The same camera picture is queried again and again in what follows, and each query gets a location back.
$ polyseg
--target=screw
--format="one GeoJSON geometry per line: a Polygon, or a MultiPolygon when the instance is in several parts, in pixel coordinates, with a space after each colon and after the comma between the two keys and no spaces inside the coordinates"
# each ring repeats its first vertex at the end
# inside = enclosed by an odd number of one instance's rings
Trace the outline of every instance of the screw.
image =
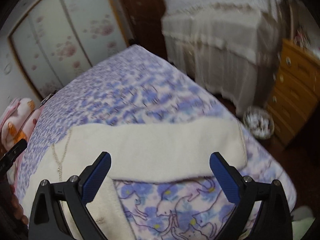
{"type": "Polygon", "coordinates": [[[40,182],[41,186],[45,186],[48,184],[48,181],[46,179],[44,179],[43,181],[40,182]]]}
{"type": "Polygon", "coordinates": [[[280,185],[281,185],[281,182],[280,182],[279,180],[275,179],[275,180],[273,181],[273,184],[275,184],[276,186],[280,186],[280,185]]]}
{"type": "Polygon", "coordinates": [[[77,175],[73,175],[70,177],[69,179],[71,182],[76,182],[78,180],[78,176],[77,175]]]}
{"type": "Polygon", "coordinates": [[[251,182],[252,181],[252,178],[250,176],[244,176],[243,179],[244,179],[245,182],[251,182]]]}

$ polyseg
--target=wooden dresser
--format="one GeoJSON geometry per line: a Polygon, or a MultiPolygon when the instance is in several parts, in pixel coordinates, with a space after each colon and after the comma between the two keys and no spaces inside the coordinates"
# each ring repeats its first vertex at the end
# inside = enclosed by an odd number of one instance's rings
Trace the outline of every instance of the wooden dresser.
{"type": "Polygon", "coordinates": [[[268,101],[275,134],[288,145],[307,122],[320,100],[320,60],[283,40],[276,85],[268,101]]]}

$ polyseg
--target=purple floral bedsheet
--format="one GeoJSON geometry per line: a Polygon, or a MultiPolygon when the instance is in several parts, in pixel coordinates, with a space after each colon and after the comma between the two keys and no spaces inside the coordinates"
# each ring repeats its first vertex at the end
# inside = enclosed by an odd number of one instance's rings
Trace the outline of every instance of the purple floral bedsheet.
{"type": "MultiPolygon", "coordinates": [[[[47,148],[70,127],[86,123],[188,122],[201,116],[235,119],[211,94],[168,62],[140,46],[97,64],[61,89],[45,105],[30,138],[18,176],[20,200],[47,148]]],[[[283,168],[243,128],[248,154],[240,171],[259,182],[279,179],[290,210],[295,188],[283,168]]],[[[115,181],[124,213],[137,239],[214,239],[234,206],[214,177],[149,184],[115,181]]],[[[246,228],[257,216],[259,203],[246,228]]]]}

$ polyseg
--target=drawer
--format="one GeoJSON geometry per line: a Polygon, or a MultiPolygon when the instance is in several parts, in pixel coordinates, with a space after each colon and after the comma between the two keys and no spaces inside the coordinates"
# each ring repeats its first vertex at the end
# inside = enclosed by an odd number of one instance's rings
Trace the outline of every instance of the drawer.
{"type": "Polygon", "coordinates": [[[305,84],[320,98],[320,71],[312,62],[284,46],[281,67],[305,84]]]}
{"type": "Polygon", "coordinates": [[[306,118],[315,109],[318,99],[305,85],[288,72],[280,69],[277,75],[276,88],[305,114],[306,118]]]}
{"type": "Polygon", "coordinates": [[[285,123],[285,121],[276,113],[274,109],[272,109],[270,106],[268,106],[267,109],[272,115],[273,121],[275,122],[275,135],[285,146],[287,146],[295,137],[294,131],[288,124],[285,123]]]}
{"type": "Polygon", "coordinates": [[[292,127],[295,133],[299,132],[307,120],[305,115],[276,88],[271,93],[268,105],[292,127]]]}

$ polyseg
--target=frosted glass panel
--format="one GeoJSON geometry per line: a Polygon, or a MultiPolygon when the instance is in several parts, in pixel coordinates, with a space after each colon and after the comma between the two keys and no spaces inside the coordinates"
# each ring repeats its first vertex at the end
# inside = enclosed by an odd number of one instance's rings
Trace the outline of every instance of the frosted glass panel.
{"type": "Polygon", "coordinates": [[[41,0],[29,15],[39,45],[64,86],[91,67],[75,38],[60,0],[41,0]]]}
{"type": "Polygon", "coordinates": [[[42,54],[26,17],[12,35],[12,42],[28,77],[42,97],[62,88],[42,54]]]}
{"type": "Polygon", "coordinates": [[[71,22],[93,65],[126,48],[108,0],[64,0],[71,22]]]}

